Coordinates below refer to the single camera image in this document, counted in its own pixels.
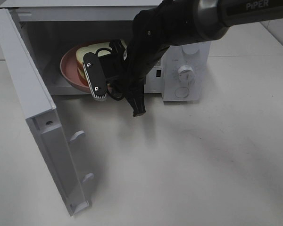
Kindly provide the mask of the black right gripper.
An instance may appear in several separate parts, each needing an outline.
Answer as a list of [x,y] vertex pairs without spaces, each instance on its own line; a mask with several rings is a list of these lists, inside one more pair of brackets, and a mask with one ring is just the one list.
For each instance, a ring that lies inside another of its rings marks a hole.
[[106,81],[106,84],[111,84],[121,95],[114,96],[115,100],[127,99],[133,109],[133,117],[146,113],[144,80],[169,47],[169,43],[132,40],[123,53],[119,51],[113,55],[112,70],[117,72],[118,76]]

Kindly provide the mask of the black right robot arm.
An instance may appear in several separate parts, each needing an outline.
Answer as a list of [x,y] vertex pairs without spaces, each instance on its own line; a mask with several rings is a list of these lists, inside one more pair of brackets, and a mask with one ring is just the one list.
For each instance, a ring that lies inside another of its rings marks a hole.
[[127,100],[134,116],[143,115],[144,80],[170,46],[214,41],[234,25],[282,18],[283,0],[164,0],[135,16],[126,48],[119,41],[110,43],[108,95]]

